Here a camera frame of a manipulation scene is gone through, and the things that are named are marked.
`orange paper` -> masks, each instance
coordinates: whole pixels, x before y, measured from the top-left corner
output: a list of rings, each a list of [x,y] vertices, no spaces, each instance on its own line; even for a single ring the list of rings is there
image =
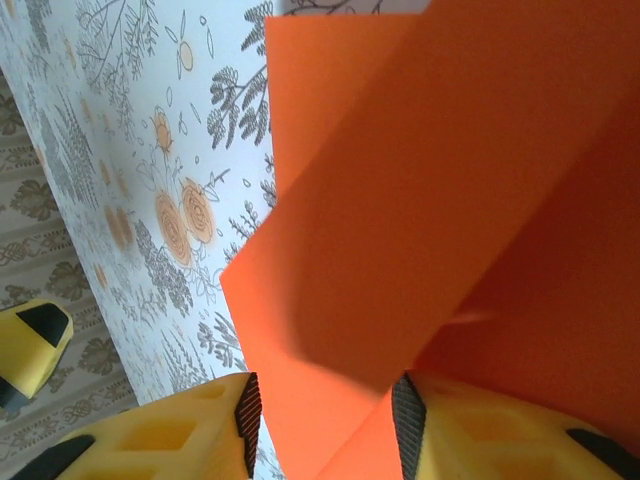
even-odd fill
[[[640,10],[621,0],[436,0],[406,33],[389,35],[398,43],[383,65],[350,54],[351,70],[319,47],[330,37],[342,49],[375,46],[375,29],[349,18],[352,28],[336,31],[335,18],[305,19],[296,54],[291,20],[268,21],[285,193],[222,276],[279,459],[299,479],[344,458],[340,449],[352,448],[640,72]],[[320,106],[334,64],[360,93]],[[299,102],[274,85],[285,69],[315,97]],[[304,141],[278,118],[306,126]]]
[[[640,88],[464,302],[422,367],[590,422],[640,455]]]

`botanical illustration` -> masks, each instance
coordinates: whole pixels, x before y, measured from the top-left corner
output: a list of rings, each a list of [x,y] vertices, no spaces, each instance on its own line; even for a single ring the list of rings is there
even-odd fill
[[[276,206],[276,183],[275,183],[275,168],[273,162],[273,156],[265,154],[265,171],[269,174],[269,180],[260,181],[260,189],[262,191],[262,199],[266,203],[269,210]],[[249,200],[244,202],[244,211],[239,213],[237,217],[229,217],[229,225],[235,232],[237,240],[229,242],[224,247],[224,256],[227,264],[231,263],[231,260],[238,254],[240,248],[246,243],[247,240],[256,232],[260,226],[258,212],[256,211],[253,203]]]
[[[173,152],[167,114],[156,107],[152,118],[155,145],[149,145],[149,156],[141,159],[136,171],[155,197],[156,220],[164,240],[158,250],[160,258],[173,259],[184,278],[195,286],[195,294],[204,297],[207,304],[215,303],[219,272],[210,269],[205,260],[217,232],[212,204],[220,202],[217,186],[224,183],[230,169],[210,172],[205,184],[183,176],[184,164]],[[148,261],[145,264],[152,270]]]
[[[180,23],[180,35],[176,35],[172,29],[165,27],[167,35],[173,43],[176,44],[176,64],[178,66],[178,80],[182,78],[182,71],[190,72],[193,70],[193,50],[189,42],[185,40],[185,28],[187,26],[186,10],[182,11],[182,21]]]
[[[174,393],[182,392],[188,388],[201,385],[213,380],[215,375],[202,363],[193,342],[189,342],[187,348],[175,334],[167,337],[162,334],[164,357],[169,366],[169,378]]]
[[[371,13],[380,13],[384,0],[374,0]],[[316,0],[291,0],[291,8],[285,15],[356,13],[353,0],[319,2]],[[249,8],[244,19],[250,25],[239,50],[253,50],[259,57],[266,57],[265,18],[273,15],[272,1],[263,1]],[[227,65],[218,70],[211,82],[211,104],[215,107],[207,118],[207,130],[213,149],[224,145],[231,147],[239,133],[242,140],[252,139],[258,146],[271,132],[269,100],[267,94],[266,60],[246,81],[239,80],[238,70]]]
[[[250,8],[244,18],[251,24],[251,30],[240,45],[245,51],[255,47],[258,55],[266,55],[264,43],[264,21],[273,15],[273,2],[263,2]],[[271,130],[269,103],[267,100],[267,64],[262,65],[246,82],[239,83],[238,70],[231,66],[220,69],[213,75],[211,83],[211,104],[215,107],[207,118],[207,130],[211,135],[212,147],[222,142],[231,147],[240,130],[243,140],[253,138],[258,146],[267,131]]]
[[[49,52],[49,39],[47,38],[47,30],[44,26],[44,19],[51,15],[51,4],[49,0],[25,0],[27,12],[29,14],[29,22],[38,42],[40,50]]]
[[[214,312],[213,328],[209,326],[211,318],[208,310],[200,313],[198,340],[200,347],[208,354],[214,354],[224,368],[235,367],[241,372],[247,371],[242,355],[236,328],[231,321],[219,312]]]
[[[143,61],[155,55],[158,18],[155,0],[78,0],[77,52],[87,84],[107,95],[118,126],[129,142],[134,120],[130,83],[138,80]]]

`fern print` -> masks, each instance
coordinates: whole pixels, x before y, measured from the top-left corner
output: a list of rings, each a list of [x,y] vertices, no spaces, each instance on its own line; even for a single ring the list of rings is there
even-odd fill
[[[29,23],[36,37],[36,41],[41,50],[50,51],[47,30],[44,26],[44,19],[51,15],[51,4],[49,0],[27,0],[27,14]]]

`beige patterned carpet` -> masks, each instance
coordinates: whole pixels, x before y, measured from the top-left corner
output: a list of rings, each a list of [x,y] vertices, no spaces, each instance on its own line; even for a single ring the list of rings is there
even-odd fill
[[[33,297],[63,305],[75,335],[28,406],[0,409],[0,480],[62,435],[137,405],[0,72],[0,309]]]

